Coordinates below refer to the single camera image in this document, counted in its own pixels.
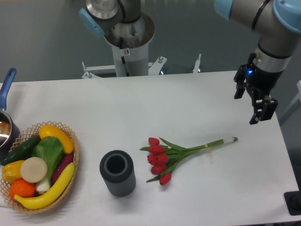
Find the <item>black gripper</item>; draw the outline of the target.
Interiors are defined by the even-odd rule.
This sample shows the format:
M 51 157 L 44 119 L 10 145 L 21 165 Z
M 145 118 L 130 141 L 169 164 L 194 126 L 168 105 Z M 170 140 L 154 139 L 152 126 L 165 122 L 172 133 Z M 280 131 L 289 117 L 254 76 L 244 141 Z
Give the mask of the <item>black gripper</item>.
M 246 67 L 241 65 L 234 76 L 236 83 L 235 99 L 240 99 L 246 89 L 251 95 L 253 116 L 249 124 L 257 124 L 259 121 L 270 120 L 278 105 L 278 101 L 269 96 L 270 91 L 274 88 L 277 80 L 283 71 L 272 73 L 266 72 L 257 66 Z

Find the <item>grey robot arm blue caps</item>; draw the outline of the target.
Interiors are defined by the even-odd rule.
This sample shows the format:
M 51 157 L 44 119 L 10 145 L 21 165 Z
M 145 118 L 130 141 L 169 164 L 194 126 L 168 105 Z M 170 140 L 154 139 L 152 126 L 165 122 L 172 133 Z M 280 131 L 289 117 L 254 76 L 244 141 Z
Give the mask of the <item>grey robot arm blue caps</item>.
M 216 0 L 215 11 L 260 35 L 256 50 L 234 77 L 239 99 L 252 100 L 251 124 L 270 120 L 278 105 L 270 97 L 301 39 L 301 3 L 298 0 Z M 150 75 L 149 43 L 152 19 L 138 0 L 88 0 L 79 11 L 84 26 L 111 45 L 116 75 Z

